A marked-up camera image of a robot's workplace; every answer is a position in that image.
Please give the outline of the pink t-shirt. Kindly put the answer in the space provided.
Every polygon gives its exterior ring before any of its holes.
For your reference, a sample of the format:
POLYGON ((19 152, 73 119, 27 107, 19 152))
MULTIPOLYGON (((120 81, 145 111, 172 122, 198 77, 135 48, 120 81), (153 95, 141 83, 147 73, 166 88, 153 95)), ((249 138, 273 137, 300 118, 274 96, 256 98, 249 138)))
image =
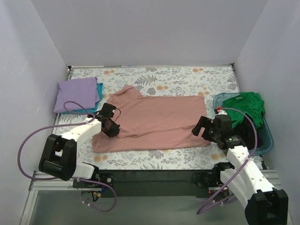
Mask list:
POLYGON ((120 133, 112 138, 104 132, 93 136, 95 153, 210 145, 200 135, 192 134, 200 117, 207 115, 203 96, 143 96, 134 86, 126 85, 107 103, 120 109, 113 117, 120 133))

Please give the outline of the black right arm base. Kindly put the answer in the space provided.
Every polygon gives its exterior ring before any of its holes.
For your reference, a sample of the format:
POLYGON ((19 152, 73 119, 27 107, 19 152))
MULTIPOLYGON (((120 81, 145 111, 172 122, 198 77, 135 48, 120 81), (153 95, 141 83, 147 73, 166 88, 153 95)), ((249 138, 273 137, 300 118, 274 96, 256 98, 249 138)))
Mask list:
POLYGON ((208 171, 198 171, 192 175, 192 181, 199 188, 220 187, 223 182, 220 179, 220 173, 227 169, 235 169, 230 162, 220 162, 214 164, 213 168, 208 171))

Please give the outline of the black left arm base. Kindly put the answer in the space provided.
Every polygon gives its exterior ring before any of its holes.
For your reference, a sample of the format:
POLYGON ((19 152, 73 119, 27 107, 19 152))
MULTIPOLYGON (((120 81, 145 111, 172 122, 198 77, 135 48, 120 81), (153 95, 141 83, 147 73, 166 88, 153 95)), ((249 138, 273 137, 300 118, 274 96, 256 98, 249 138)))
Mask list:
MULTIPOLYGON (((113 187, 114 184, 114 174, 113 173, 94 173, 90 179, 90 181, 97 181, 104 184, 107 184, 111 187, 113 187)), ((102 185, 95 184, 95 183, 89 183, 86 181, 81 180, 74 180, 73 181, 73 188, 101 188, 102 185)))

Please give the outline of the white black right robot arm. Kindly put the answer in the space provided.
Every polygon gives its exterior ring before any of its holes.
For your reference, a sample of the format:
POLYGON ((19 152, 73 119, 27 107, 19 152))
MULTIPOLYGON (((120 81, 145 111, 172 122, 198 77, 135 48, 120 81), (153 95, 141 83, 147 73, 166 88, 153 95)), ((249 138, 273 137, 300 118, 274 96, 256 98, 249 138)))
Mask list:
POLYGON ((214 119, 202 116, 192 134, 214 142, 229 159, 212 169, 212 180, 220 189, 228 188, 244 207, 250 225, 286 225, 288 195, 277 189, 253 162, 246 143, 234 134, 231 118, 218 114, 214 119))

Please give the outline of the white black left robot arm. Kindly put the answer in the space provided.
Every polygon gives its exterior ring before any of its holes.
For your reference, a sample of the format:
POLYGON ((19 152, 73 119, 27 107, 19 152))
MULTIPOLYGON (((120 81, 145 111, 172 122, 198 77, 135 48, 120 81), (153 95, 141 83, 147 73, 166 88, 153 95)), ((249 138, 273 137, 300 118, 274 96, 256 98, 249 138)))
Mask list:
POLYGON ((100 176, 94 172, 94 166, 77 161, 77 149, 101 132, 108 137, 116 137, 120 133, 120 125, 110 118, 99 120, 87 118, 85 122, 68 132, 48 136, 39 162, 39 170, 64 181, 83 178, 88 187, 96 187, 100 176))

